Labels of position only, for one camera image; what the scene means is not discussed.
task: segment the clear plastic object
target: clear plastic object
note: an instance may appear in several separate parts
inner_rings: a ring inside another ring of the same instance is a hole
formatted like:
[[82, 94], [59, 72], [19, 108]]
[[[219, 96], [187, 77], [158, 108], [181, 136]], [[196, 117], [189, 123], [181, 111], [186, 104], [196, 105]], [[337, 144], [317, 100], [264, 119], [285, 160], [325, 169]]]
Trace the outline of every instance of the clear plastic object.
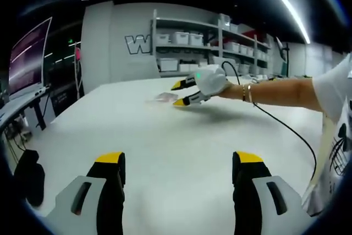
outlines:
[[173, 93], [161, 93], [157, 95], [152, 101], [161, 103], [173, 103], [178, 99], [178, 95]]

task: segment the ceiling light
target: ceiling light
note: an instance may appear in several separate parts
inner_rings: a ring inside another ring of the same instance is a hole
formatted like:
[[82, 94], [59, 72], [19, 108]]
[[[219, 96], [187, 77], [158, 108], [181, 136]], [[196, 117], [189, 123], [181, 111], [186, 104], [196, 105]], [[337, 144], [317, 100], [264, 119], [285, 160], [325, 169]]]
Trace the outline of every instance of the ceiling light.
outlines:
[[70, 55], [70, 56], [67, 56], [67, 57], [65, 57], [64, 59], [68, 59], [68, 58], [71, 58], [71, 57], [74, 57], [75, 55], [73, 54], [73, 55]]
[[11, 63], [13, 63], [14, 61], [17, 60], [18, 57], [20, 57], [23, 53], [25, 53], [26, 51], [28, 51], [32, 46], [28, 46], [24, 51], [22, 51], [19, 55], [17, 55]]
[[296, 21], [306, 43], [310, 44], [310, 39], [309, 39], [308, 33], [307, 33], [306, 29], [304, 28], [303, 22], [302, 22], [301, 18], [299, 17], [297, 11], [294, 9], [292, 4], [288, 0], [281, 0], [281, 1], [284, 3], [284, 5], [288, 9], [288, 11], [291, 13], [293, 19]]
[[76, 43], [73, 43], [73, 44], [70, 44], [68, 47], [71, 47], [71, 46], [74, 46], [75, 44], [80, 44], [81, 42], [76, 42]]

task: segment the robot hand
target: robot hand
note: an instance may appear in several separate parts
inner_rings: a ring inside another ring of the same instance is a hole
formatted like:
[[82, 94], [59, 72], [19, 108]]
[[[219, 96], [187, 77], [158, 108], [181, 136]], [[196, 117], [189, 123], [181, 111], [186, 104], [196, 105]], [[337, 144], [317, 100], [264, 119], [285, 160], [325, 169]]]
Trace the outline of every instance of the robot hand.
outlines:
[[227, 88], [225, 71], [217, 64], [207, 65], [190, 74], [186, 79], [178, 81], [171, 90], [181, 90], [197, 85], [199, 92], [177, 100], [174, 106], [188, 106], [190, 104], [208, 101]]

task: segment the hand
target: hand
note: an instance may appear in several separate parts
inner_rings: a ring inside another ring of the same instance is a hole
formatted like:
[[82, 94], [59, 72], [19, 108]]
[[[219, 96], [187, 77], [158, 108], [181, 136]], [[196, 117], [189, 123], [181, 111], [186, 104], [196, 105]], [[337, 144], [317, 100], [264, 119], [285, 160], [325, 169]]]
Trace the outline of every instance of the hand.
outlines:
[[235, 88], [235, 85], [232, 84], [230, 81], [227, 81], [225, 86], [226, 88], [217, 96], [222, 97], [224, 99], [233, 99], [233, 96], [234, 96], [233, 90]]

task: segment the table surface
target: table surface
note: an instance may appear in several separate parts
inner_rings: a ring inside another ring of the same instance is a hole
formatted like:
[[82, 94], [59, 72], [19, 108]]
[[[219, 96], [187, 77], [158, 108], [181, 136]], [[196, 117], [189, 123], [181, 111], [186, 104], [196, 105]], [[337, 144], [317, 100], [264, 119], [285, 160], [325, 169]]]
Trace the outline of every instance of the table surface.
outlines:
[[[281, 176], [303, 195], [314, 163], [296, 135], [239, 100], [214, 97], [181, 108], [153, 102], [177, 80], [103, 85], [33, 137], [30, 148], [39, 152], [38, 162], [46, 173], [44, 202], [37, 213], [47, 215], [63, 188], [77, 176], [85, 176], [97, 157], [116, 151], [126, 153], [126, 234], [233, 234], [234, 151], [261, 156], [272, 175]], [[196, 90], [176, 94], [181, 97]], [[262, 107], [317, 150], [321, 113]]]
[[29, 92], [28, 94], [19, 96], [8, 103], [0, 109], [0, 132], [5, 128], [7, 123], [13, 119], [19, 111], [27, 108], [35, 99], [43, 97], [46, 93], [46, 88], [41, 88], [39, 90]]

